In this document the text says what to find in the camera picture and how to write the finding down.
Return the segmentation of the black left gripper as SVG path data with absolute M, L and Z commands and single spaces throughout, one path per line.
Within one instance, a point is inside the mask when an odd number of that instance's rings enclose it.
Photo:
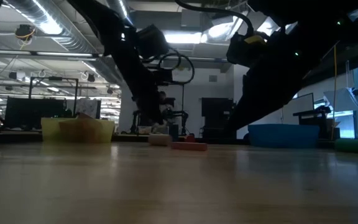
M 159 104 L 162 102 L 159 86 L 167 86 L 173 81 L 172 71 L 154 67 L 135 76 L 132 95 L 142 117 L 148 123 L 163 124 Z

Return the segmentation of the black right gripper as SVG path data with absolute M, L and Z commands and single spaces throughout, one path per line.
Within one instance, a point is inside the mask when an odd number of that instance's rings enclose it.
M 244 80 L 243 95 L 224 133 L 238 130 L 282 108 L 302 88 L 303 79 L 321 63 L 319 44 L 280 45 L 253 65 Z

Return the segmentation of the pink block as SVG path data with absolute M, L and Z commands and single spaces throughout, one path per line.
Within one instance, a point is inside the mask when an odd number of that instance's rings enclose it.
M 182 151 L 207 151 L 208 145 L 197 142 L 173 142 L 171 148 Z

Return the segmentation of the black equipment cabinet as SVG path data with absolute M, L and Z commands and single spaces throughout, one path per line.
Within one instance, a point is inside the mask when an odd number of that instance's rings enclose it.
M 202 138 L 220 138 L 232 113 L 232 98 L 202 98 L 201 116 L 204 118 Z

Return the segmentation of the blue bin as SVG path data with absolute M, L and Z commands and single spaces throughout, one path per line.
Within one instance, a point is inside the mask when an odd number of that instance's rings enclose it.
M 253 124 L 248 126 L 252 146 L 267 148 L 313 148 L 319 127 L 299 124 Z

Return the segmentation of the white patterned board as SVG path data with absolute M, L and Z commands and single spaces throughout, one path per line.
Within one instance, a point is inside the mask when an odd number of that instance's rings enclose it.
M 75 114 L 82 113 L 95 119 L 100 118 L 101 101 L 81 98 L 76 100 Z

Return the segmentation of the desk with black equipment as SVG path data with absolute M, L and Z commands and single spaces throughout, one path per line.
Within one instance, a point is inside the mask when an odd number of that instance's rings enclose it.
M 337 140 L 340 138 L 339 122 L 334 118 L 328 118 L 330 112 L 330 107 L 319 106 L 313 110 L 293 113 L 293 116 L 298 118 L 300 125 L 317 126 L 320 139 Z

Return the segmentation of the ceiling light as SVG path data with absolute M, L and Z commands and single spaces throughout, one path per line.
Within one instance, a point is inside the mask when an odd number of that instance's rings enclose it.
M 165 40 L 170 44 L 199 44 L 201 42 L 201 32 L 174 32 L 163 31 Z

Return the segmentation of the white tilted board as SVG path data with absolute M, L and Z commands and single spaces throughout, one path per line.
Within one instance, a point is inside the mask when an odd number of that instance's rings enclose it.
M 358 102 L 350 88 L 340 88 L 335 91 L 325 91 L 324 99 L 335 112 L 357 111 Z

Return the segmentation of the grey ventilation box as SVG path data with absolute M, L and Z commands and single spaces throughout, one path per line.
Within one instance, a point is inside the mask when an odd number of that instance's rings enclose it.
M 198 30 L 201 28 L 201 13 L 183 9 L 181 11 L 181 28 L 186 30 Z

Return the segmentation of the translucent yellow bin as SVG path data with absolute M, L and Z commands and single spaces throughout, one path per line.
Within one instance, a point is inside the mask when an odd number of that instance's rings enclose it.
M 70 118 L 42 118 L 42 138 L 44 142 L 67 142 L 62 139 L 58 123 Z

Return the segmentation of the black panel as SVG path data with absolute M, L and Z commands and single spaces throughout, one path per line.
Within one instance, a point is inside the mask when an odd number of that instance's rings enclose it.
M 65 109 L 63 100 L 8 98 L 4 125 L 24 130 L 40 129 L 42 118 L 59 117 L 65 113 Z

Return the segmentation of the grey ceiling pipe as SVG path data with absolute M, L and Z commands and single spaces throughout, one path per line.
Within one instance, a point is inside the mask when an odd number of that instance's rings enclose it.
M 44 60 L 77 60 L 86 62 L 104 62 L 115 64 L 114 59 L 103 54 L 87 54 L 87 53 L 70 53 L 70 52 L 42 52 L 42 51 L 30 51 L 30 50 L 1 50 L 0 57 L 18 56 L 19 58 L 39 58 Z M 152 64 L 158 64 L 162 62 L 206 62 L 206 63 L 227 63 L 224 58 L 209 58 L 209 57 L 187 57 L 185 55 L 179 56 L 173 53 L 173 55 L 161 56 L 152 61 Z

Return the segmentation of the rectangular silver duct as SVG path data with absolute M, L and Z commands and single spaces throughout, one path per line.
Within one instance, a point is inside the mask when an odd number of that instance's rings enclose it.
M 262 32 L 271 36 L 280 28 L 272 18 L 255 12 L 249 8 L 241 9 L 240 12 L 250 19 L 253 28 L 257 32 Z M 202 12 L 203 23 L 201 30 L 201 43 L 204 44 L 225 44 L 229 42 L 232 36 L 238 32 L 240 35 L 245 35 L 247 32 L 247 24 L 236 16 L 222 15 L 211 12 Z

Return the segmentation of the round silver ceiling duct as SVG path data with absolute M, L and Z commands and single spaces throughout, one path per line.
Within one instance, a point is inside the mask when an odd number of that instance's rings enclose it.
M 130 19 L 130 10 L 126 4 L 126 0 L 117 0 L 117 3 L 120 8 L 120 13 L 122 14 L 122 18 L 131 26 L 133 25 Z
M 98 52 L 52 0 L 4 1 L 67 51 Z

